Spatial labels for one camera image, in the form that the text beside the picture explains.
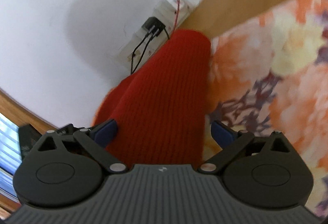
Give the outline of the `black power adapter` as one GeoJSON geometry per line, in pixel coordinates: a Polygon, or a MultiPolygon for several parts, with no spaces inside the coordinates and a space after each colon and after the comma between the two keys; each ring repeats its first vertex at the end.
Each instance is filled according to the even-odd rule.
{"type": "Polygon", "coordinates": [[[165,29],[165,24],[161,22],[157,17],[152,16],[144,22],[142,29],[146,31],[147,36],[152,35],[158,37],[165,29]]]}

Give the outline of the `floral orange bedsheet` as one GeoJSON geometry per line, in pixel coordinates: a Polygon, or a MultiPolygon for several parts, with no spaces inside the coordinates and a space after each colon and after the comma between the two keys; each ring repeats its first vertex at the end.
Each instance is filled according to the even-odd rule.
{"type": "Polygon", "coordinates": [[[307,207],[327,216],[327,0],[288,0],[216,37],[207,123],[281,131],[314,177],[307,207]]]}

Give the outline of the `red knit cardigan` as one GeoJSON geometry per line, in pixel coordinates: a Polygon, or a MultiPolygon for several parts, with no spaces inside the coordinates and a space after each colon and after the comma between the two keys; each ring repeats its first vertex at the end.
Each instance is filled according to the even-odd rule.
{"type": "Polygon", "coordinates": [[[202,162],[211,43],[179,30],[99,107],[94,140],[128,166],[202,162]]]}

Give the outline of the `white wall socket panel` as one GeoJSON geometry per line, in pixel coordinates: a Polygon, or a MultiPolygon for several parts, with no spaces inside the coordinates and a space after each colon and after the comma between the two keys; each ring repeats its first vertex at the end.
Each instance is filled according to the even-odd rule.
{"type": "Polygon", "coordinates": [[[113,58],[134,73],[171,38],[193,9],[188,0],[157,0],[151,15],[113,58]]]}

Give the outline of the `blue striped cloth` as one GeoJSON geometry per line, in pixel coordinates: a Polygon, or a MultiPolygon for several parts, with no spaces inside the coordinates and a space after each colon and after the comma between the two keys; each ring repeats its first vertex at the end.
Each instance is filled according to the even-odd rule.
{"type": "Polygon", "coordinates": [[[1,191],[17,200],[13,187],[13,175],[22,162],[19,148],[18,126],[1,114],[0,119],[1,191]]]}

